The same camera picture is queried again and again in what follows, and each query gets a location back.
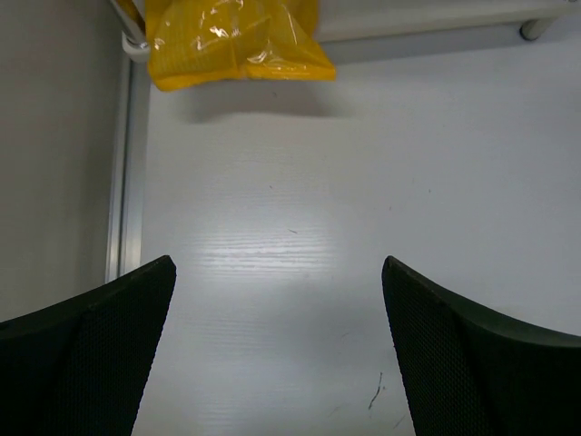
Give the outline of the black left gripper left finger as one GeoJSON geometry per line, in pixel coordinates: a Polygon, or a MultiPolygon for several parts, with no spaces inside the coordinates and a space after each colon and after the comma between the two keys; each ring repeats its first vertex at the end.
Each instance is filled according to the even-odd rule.
{"type": "Polygon", "coordinates": [[[164,255],[2,322],[2,434],[131,434],[175,283],[164,255]]]}

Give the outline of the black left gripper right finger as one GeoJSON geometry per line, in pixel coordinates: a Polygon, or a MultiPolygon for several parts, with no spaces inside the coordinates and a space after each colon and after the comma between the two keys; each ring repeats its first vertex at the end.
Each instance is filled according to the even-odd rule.
{"type": "Polygon", "coordinates": [[[489,309],[393,256],[381,279],[417,435],[579,434],[579,337],[489,309]]]}

